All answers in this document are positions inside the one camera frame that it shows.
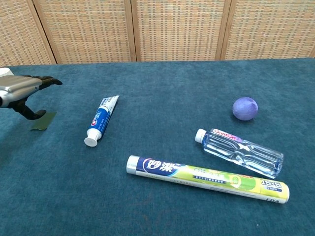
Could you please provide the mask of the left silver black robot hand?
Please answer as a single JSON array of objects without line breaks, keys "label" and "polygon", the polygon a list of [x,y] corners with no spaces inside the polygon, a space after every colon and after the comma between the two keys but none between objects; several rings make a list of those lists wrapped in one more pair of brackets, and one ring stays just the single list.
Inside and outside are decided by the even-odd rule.
[{"label": "left silver black robot hand", "polygon": [[52,76],[7,75],[0,79],[0,107],[13,109],[28,120],[36,120],[46,114],[46,110],[33,112],[26,101],[29,96],[51,85],[62,85],[62,81]]}]

